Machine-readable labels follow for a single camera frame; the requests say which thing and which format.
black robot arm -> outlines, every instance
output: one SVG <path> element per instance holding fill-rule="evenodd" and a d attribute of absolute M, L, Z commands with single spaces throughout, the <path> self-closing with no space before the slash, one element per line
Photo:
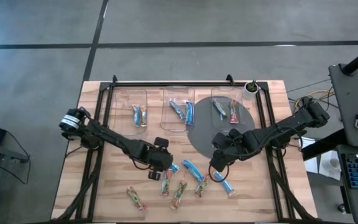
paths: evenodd
<path fill-rule="evenodd" d="M 212 142 L 217 150 L 214 151 L 209 164 L 222 172 L 237 159 L 244 161 L 259 154 L 268 144 L 278 148 L 285 147 L 294 134 L 301 135 L 305 128 L 319 128 L 328 122 L 329 115 L 320 104 L 304 98 L 303 105 L 294 115 L 268 128 L 254 129 L 242 134 L 236 129 L 230 130 L 228 135 L 218 133 Z"/>
<path fill-rule="evenodd" d="M 81 138 L 81 145 L 88 149 L 97 149 L 106 141 L 122 150 L 133 161 L 148 165 L 153 171 L 149 178 L 159 180 L 163 170 L 167 170 L 172 162 L 173 156 L 168 152 L 168 140 L 156 138 L 154 144 L 143 140 L 128 139 L 101 125 L 93 120 L 84 109 L 70 109 L 59 124 L 62 135 L 67 139 L 72 136 Z"/>

clear plastic bin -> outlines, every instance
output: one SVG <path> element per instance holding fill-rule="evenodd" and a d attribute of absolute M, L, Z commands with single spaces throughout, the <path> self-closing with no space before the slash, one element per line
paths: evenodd
<path fill-rule="evenodd" d="M 147 125 L 135 126 L 133 105 L 146 106 L 147 112 L 146 90 L 118 90 L 115 92 L 115 96 L 116 99 L 113 102 L 115 115 L 112 130 L 124 136 L 143 133 L 147 129 Z"/>
<path fill-rule="evenodd" d="M 173 109 L 170 100 L 173 100 L 186 115 L 186 102 L 194 103 L 195 91 L 188 86 L 168 86 L 163 90 L 163 105 L 161 128 L 172 132 L 186 131 L 185 119 L 180 119 L 179 114 Z"/>
<path fill-rule="evenodd" d="M 217 99 L 223 106 L 227 116 L 221 119 L 220 112 L 216 109 L 213 99 Z M 244 117 L 244 107 L 242 105 L 242 89 L 232 86 L 218 86 L 211 89 L 211 114 L 212 124 L 214 128 L 229 132 L 230 129 L 235 128 L 238 124 L 230 123 L 230 102 L 237 101 L 236 114 L 239 124 L 244 124 L 246 119 Z"/>

wooden table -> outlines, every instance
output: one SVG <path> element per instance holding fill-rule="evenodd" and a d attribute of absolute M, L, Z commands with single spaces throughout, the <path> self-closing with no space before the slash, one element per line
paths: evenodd
<path fill-rule="evenodd" d="M 95 111 L 100 82 L 84 82 L 78 106 L 85 107 L 89 112 Z M 276 121 L 291 115 L 287 100 L 284 82 L 281 80 L 268 81 Z M 115 88 L 114 93 L 122 89 L 139 89 L 126 87 Z M 160 136 L 170 140 L 168 150 L 173 154 L 174 163 L 181 164 L 188 159 L 199 170 L 206 174 L 209 159 L 197 153 L 190 144 L 186 133 L 173 133 L 163 130 L 160 126 L 162 116 L 163 87 L 144 88 L 148 98 L 148 126 L 146 132 L 133 138 L 141 138 L 153 142 Z M 195 101 L 210 96 L 211 88 L 195 87 Z M 265 117 L 268 118 L 264 102 Z M 243 100 L 243 105 L 249 110 L 255 121 L 255 127 L 260 128 L 260 119 L 256 101 Z M 110 128 L 114 129 L 115 109 L 112 104 L 110 112 Z M 79 146 L 78 141 L 69 144 L 68 152 Z M 69 206 L 78 193 L 83 175 L 86 149 L 74 152 L 66 158 L 60 184 L 57 192 L 52 218 L 57 218 Z M 300 203 L 313 216 L 317 217 L 313 196 L 306 175 L 302 155 L 295 147 L 288 147 L 284 157 L 288 181 L 291 191 Z M 237 161 L 231 166 L 227 180 L 233 185 L 235 194 L 228 198 L 219 183 L 209 181 L 202 198 L 196 198 L 193 193 L 196 180 L 186 170 L 182 169 L 172 177 L 170 196 L 160 195 L 161 182 L 149 180 L 146 170 L 138 170 L 132 161 L 122 151 L 110 144 L 104 147 L 103 162 L 98 186 L 98 196 L 94 210 L 94 222 L 254 222 L 277 221 L 270 176 L 267 167 L 266 153 L 246 160 Z M 177 211 L 169 208 L 174 191 L 178 188 L 180 180 L 186 180 L 188 186 L 185 190 L 182 203 Z M 147 205 L 146 212 L 138 211 L 126 194 L 128 185 L 133 185 L 140 199 Z M 283 192 L 280 198 L 287 216 Z M 88 210 L 85 198 L 84 213 Z"/>

metal frame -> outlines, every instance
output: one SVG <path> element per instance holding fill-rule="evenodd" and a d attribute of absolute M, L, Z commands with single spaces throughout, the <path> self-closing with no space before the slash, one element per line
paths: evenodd
<path fill-rule="evenodd" d="M 142 87 L 142 86 L 172 86 L 172 85 L 186 85 L 186 86 L 244 86 L 246 83 L 244 82 L 234 82 L 234 80 L 232 79 L 231 75 L 228 75 L 226 78 L 226 81 L 223 82 L 118 82 L 117 78 L 114 76 L 113 78 L 113 82 L 102 82 L 100 83 L 100 87 L 99 87 L 99 94 L 98 94 L 98 100 L 96 102 L 96 109 L 95 109 L 95 120 L 99 119 L 100 116 L 100 112 L 101 112 L 101 106 L 102 106 L 102 99 L 103 99 L 103 95 L 104 92 L 106 90 L 108 90 L 108 98 L 107 98 L 107 102 L 106 102 L 106 109 L 104 112 L 104 118 L 103 118 L 103 125 L 107 126 L 108 125 L 108 121 L 109 121 L 109 112 L 110 112 L 110 107 L 111 107 L 111 102 L 112 102 L 112 93 L 114 91 L 115 87 Z M 267 110 L 268 110 L 268 115 L 269 115 L 269 119 L 270 119 L 270 123 L 274 124 L 275 123 L 275 118 L 274 118 L 274 113 L 273 113 L 273 106 L 272 106 L 272 101 L 270 99 L 270 92 L 269 92 L 269 87 L 267 85 L 267 82 L 258 82 L 257 83 L 261 89 L 264 91 L 265 93 L 265 98 L 266 98 L 266 103 L 267 103 Z M 258 111 L 259 111 L 259 116 L 260 116 L 260 120 L 261 120 L 261 126 L 262 128 L 266 128 L 266 121 L 265 121 L 265 116 L 264 116 L 264 109 L 262 106 L 262 99 L 260 96 L 260 92 L 257 93 L 256 95 L 256 100 L 257 100 L 257 106 L 258 106 Z M 68 207 L 68 210 L 71 210 L 70 212 L 66 213 L 65 216 L 61 216 L 56 220 L 50 220 L 49 223 L 90 223 L 93 220 L 93 213 L 94 213 L 94 206 L 95 206 L 95 202 L 96 202 L 96 196 L 97 196 L 97 191 L 98 191 L 98 180 L 99 180 L 99 174 L 100 174 L 100 170 L 101 170 L 101 163 L 102 163 L 102 158 L 103 158 L 103 149 L 104 149 L 104 145 L 102 145 L 101 147 L 97 148 L 95 151 L 97 151 L 97 157 L 96 157 L 96 162 L 93 168 L 92 173 L 90 174 L 90 169 L 91 169 L 91 161 L 92 161 L 92 157 L 94 154 L 93 150 L 89 150 L 87 155 L 86 155 L 86 160 L 85 160 L 85 168 L 83 171 L 83 179 L 81 182 L 81 190 L 78 193 L 78 195 L 75 197 L 73 203 Z M 273 149 L 271 146 L 266 147 L 266 155 L 267 155 L 267 160 L 268 160 L 268 166 L 269 166 L 269 172 L 270 172 L 270 181 L 272 183 L 272 193 L 273 193 L 273 198 L 275 201 L 275 208 L 276 208 L 276 212 L 277 212 L 277 218 L 280 221 L 281 219 L 283 219 L 283 213 L 282 213 L 282 206 L 280 203 L 280 196 L 279 196 L 279 192 L 278 192 L 278 187 L 277 187 L 277 183 L 276 181 L 272 178 L 272 174 L 270 171 L 270 168 L 272 168 L 272 166 L 274 167 L 274 163 L 273 163 Z M 281 154 L 281 152 L 279 151 L 277 153 L 277 158 L 278 158 L 278 164 L 279 164 L 279 172 L 280 175 L 283 178 L 283 181 L 288 184 L 288 179 L 287 179 L 287 173 L 285 170 L 285 165 L 284 165 L 284 160 L 283 160 L 283 156 Z M 90 201 L 89 201 L 89 207 L 88 207 L 88 213 L 86 215 L 86 218 L 83 218 L 83 203 L 84 203 L 84 197 L 86 195 L 86 192 L 89 190 L 90 186 L 92 185 L 92 190 L 91 190 L 91 195 L 90 195 Z M 288 214 L 290 216 L 290 219 L 294 219 L 295 218 L 295 214 L 293 211 L 293 207 L 289 201 L 289 199 L 287 198 L 287 196 L 285 196 L 286 198 L 286 202 L 287 202 L 287 209 L 288 209 Z M 76 210 L 76 214 L 75 214 L 75 219 L 70 220 L 70 217 L 73 215 L 73 212 Z"/>

black mat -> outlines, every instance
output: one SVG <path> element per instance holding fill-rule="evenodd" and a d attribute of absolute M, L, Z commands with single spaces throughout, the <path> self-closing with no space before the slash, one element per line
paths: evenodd
<path fill-rule="evenodd" d="M 225 124 L 225 129 L 230 130 L 231 128 L 236 128 L 241 133 L 254 129 L 255 124 L 252 116 L 242 104 L 238 103 L 238 105 L 242 106 L 241 117 L 244 123 L 231 124 L 230 122 L 227 122 Z M 216 133 L 221 132 L 221 129 L 217 129 L 213 125 L 212 118 L 219 117 L 213 116 L 213 113 L 217 112 L 211 104 L 211 97 L 199 101 L 195 104 L 195 125 L 193 128 L 188 129 L 190 143 L 200 154 L 208 158 L 212 158 L 215 150 L 214 147 L 212 147 L 212 139 Z"/>

